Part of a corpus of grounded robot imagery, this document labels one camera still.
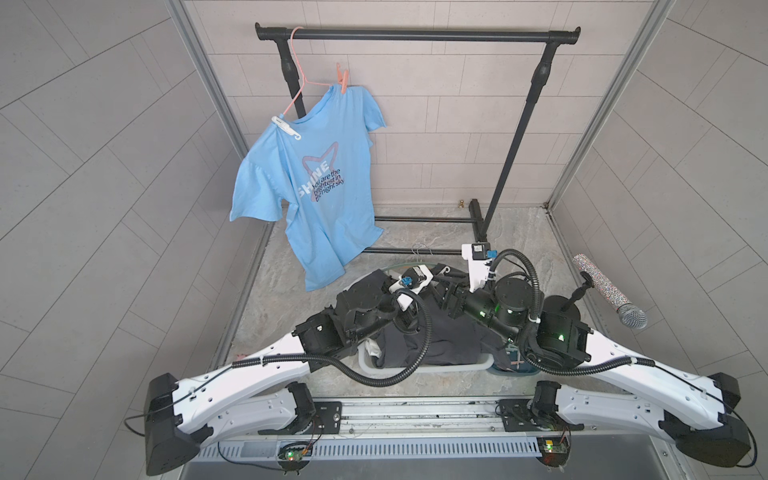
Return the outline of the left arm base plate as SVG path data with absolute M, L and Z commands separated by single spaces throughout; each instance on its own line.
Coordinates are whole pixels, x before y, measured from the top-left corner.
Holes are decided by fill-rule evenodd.
M 339 401 L 311 402 L 295 409 L 295 418 L 282 429 L 259 430 L 259 435 L 338 434 L 343 404 Z

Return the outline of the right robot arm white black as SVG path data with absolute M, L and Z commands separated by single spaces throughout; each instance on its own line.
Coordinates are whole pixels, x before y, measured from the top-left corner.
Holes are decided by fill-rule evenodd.
M 684 455 L 720 468 L 751 468 L 754 433 L 736 410 L 739 382 L 719 372 L 698 376 L 645 357 L 581 319 L 576 303 L 595 289 L 634 329 L 644 313 L 585 255 L 573 258 L 584 282 L 571 297 L 545 295 L 520 251 L 486 243 L 463 247 L 469 270 L 435 270 L 438 306 L 500 336 L 552 379 L 538 384 L 529 406 L 539 422 L 576 427 L 612 421 L 672 442 Z

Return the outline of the white clothespin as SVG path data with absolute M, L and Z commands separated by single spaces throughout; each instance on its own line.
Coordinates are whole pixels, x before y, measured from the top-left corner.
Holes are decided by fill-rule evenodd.
M 271 117 L 271 122 L 274 125 L 276 125 L 279 130 L 281 130 L 284 133 L 288 134 L 293 139 L 295 139 L 297 141 L 300 141 L 302 139 L 302 135 L 300 133 L 298 133 L 292 127 L 292 125 L 288 121 L 284 120 L 281 116 L 272 116 Z

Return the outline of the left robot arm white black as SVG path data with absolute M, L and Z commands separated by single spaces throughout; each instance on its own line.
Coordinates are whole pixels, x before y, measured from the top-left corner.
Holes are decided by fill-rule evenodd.
M 217 370 L 178 379 L 164 373 L 147 387 L 143 411 L 145 472 L 162 475 L 192 460 L 210 440 L 233 430 L 228 419 L 235 407 L 255 395 L 283 384 L 288 418 L 274 408 L 250 415 L 267 434 L 305 430 L 314 415 L 308 388 L 297 382 L 313 371 L 332 366 L 353 381 L 373 388 L 396 385 L 422 364 L 432 340 L 433 322 L 420 292 L 427 281 L 413 277 L 394 280 L 376 270 L 340 292 L 333 306 L 306 321 L 270 346 Z M 365 376 L 344 364 L 369 337 L 388 325 L 425 337 L 414 360 L 394 375 Z

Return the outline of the pink clothespin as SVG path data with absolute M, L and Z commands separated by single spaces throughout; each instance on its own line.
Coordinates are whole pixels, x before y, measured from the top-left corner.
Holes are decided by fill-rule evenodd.
M 350 72 L 348 69 L 343 69 L 340 63 L 336 64 L 336 73 L 338 84 L 341 88 L 341 93 L 345 94 L 349 87 Z

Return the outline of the light blue printed t-shirt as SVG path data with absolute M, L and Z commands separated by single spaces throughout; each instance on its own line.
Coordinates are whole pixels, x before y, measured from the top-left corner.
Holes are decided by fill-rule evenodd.
M 385 127 L 361 86 L 331 87 L 303 118 L 270 125 L 240 164 L 230 218 L 285 220 L 309 291 L 326 287 L 372 246 L 371 132 Z

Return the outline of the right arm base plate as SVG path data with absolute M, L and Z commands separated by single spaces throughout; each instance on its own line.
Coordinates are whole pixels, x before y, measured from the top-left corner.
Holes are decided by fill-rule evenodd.
M 573 424 L 558 414 L 558 406 L 534 398 L 501 399 L 495 413 L 501 418 L 506 432 L 522 431 L 583 431 L 583 424 Z

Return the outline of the dark garment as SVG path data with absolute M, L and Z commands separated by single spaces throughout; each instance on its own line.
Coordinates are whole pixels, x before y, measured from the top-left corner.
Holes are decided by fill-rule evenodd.
M 433 321 L 432 341 L 422 363 L 437 366 L 473 364 L 481 354 L 491 354 L 494 362 L 501 363 L 506 341 L 468 317 L 449 317 L 437 306 L 432 286 L 433 283 L 420 292 Z M 423 340 L 422 331 L 406 335 L 390 324 L 362 345 L 373 357 L 376 367 L 404 369 L 415 359 Z

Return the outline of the pink wire hanger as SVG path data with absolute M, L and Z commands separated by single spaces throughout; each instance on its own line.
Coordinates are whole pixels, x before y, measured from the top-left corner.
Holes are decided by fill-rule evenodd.
M 288 54 L 286 58 L 282 58 L 283 73 L 286 74 L 286 83 L 288 85 L 289 93 L 291 96 L 291 101 L 286 108 L 285 113 L 293 108 L 299 119 L 304 118 L 307 115 L 306 106 L 303 100 L 303 92 L 306 86 L 311 85 L 313 87 L 326 88 L 331 86 L 331 84 L 327 82 L 309 80 L 305 75 L 295 48 L 295 36 L 302 29 L 303 26 L 296 26 L 291 30 L 289 38 L 285 42 Z

